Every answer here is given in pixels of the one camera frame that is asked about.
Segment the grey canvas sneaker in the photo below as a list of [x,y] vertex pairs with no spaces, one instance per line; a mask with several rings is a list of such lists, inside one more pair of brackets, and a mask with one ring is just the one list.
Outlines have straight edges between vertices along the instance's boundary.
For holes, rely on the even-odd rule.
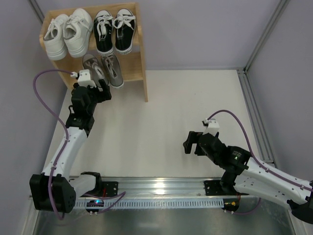
[[118,58],[115,54],[101,56],[102,65],[109,76],[110,84],[115,89],[120,89],[124,85],[124,79]]
[[109,81],[104,73],[104,69],[99,60],[92,54],[85,54],[82,59],[84,69],[88,69],[91,72],[91,76],[96,85],[101,88],[99,80],[103,79],[106,85],[109,85]]

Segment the white sneaker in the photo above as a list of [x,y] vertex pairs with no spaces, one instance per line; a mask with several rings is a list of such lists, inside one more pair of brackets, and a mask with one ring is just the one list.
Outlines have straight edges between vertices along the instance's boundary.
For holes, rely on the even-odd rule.
[[69,16],[66,14],[61,14],[52,19],[44,36],[45,50],[48,58],[52,61],[61,60],[67,54],[63,30],[68,19]]
[[79,58],[86,54],[92,28],[92,18],[85,9],[77,8],[69,16],[64,26],[63,35],[71,57]]

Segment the black canvas sneaker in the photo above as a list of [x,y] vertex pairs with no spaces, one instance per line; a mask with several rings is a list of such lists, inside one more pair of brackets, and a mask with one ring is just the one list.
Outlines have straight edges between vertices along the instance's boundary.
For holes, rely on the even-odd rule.
[[109,56],[113,53],[112,22],[113,16],[107,10],[99,11],[93,20],[96,49],[102,56]]
[[126,8],[120,9],[113,21],[115,49],[120,54],[132,51],[136,31],[136,16]]

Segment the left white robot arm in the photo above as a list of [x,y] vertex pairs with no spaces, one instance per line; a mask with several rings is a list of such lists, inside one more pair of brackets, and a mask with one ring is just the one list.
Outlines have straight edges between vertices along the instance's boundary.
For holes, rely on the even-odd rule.
[[86,194],[97,194],[101,190],[100,173],[83,172],[75,179],[69,180],[69,173],[79,149],[88,138],[94,124],[93,113],[98,103],[110,100],[109,86],[103,79],[100,87],[81,86],[75,83],[71,92],[70,114],[62,126],[65,135],[56,154],[41,174],[30,178],[34,206],[39,211],[69,213],[76,198]]

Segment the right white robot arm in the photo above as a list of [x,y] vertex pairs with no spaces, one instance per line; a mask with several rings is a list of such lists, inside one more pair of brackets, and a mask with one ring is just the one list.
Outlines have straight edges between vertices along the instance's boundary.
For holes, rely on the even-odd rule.
[[274,202],[297,219],[313,222],[313,183],[299,179],[253,158],[237,146],[226,146],[210,133],[188,134],[183,143],[185,154],[196,145],[196,155],[208,157],[224,170],[220,186],[226,194],[249,194]]

